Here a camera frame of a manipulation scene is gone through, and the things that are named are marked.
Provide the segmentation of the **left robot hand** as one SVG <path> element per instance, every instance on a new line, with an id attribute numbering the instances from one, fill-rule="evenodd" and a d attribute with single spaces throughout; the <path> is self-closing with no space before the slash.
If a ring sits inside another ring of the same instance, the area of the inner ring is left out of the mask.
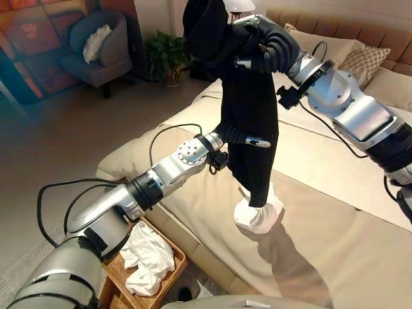
<path id="1" fill-rule="evenodd" d="M 271 143 L 259 137 L 247 135 L 236 126 L 227 126 L 220 123 L 214 132 L 219 135 L 223 143 L 247 144 L 260 148 L 270 148 Z"/>

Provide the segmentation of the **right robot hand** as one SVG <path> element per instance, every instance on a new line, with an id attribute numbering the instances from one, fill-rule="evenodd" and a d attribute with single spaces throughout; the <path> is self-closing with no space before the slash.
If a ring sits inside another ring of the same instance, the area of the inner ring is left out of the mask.
<path id="1" fill-rule="evenodd" d="M 301 49 L 296 40 L 268 17 L 253 14 L 234 22 L 258 39 L 262 51 L 259 55 L 238 57 L 235 67 L 260 73 L 286 73 L 299 58 Z"/>

